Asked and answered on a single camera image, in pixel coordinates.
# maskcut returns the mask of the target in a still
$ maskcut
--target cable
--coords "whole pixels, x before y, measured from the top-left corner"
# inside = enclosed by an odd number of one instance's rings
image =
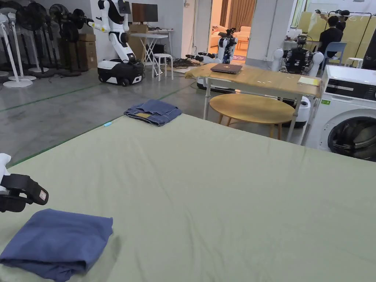
[[[199,67],[200,63],[192,62],[190,59],[175,59],[174,61],[174,68],[181,69],[181,68],[189,68],[189,67]]]

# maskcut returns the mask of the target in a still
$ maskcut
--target notebook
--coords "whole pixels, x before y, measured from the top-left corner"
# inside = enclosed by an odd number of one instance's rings
[[[307,78],[307,77],[301,77],[298,81],[299,84],[306,84],[306,85],[313,85],[313,86],[319,86],[320,80],[314,79],[314,78]]]

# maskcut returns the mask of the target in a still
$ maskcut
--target doorway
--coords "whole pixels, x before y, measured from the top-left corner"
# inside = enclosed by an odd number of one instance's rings
[[[209,32],[209,53],[218,52],[220,32],[234,27],[238,39],[232,63],[244,64],[247,58],[249,37],[256,0],[213,0]]]

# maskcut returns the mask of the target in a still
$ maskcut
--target curtain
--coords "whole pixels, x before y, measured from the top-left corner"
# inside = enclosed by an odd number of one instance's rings
[[[255,6],[256,0],[232,0],[228,28],[240,31],[241,26],[251,26]]]
[[[221,10],[221,21],[220,25],[226,27],[226,16],[227,16],[227,7],[229,5],[229,0],[222,1],[222,10]]]

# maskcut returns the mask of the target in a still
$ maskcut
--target sofa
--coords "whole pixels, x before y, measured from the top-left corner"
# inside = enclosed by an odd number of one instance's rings
[[[240,31],[234,32],[234,37],[240,40],[248,40],[249,35],[251,34],[251,27],[250,26],[242,26]]]
[[[220,32],[226,33],[227,28],[224,27],[224,26],[213,26],[212,27],[212,34],[211,34],[211,38],[210,38],[210,47],[218,46],[218,41],[221,38],[221,36],[218,35]]]

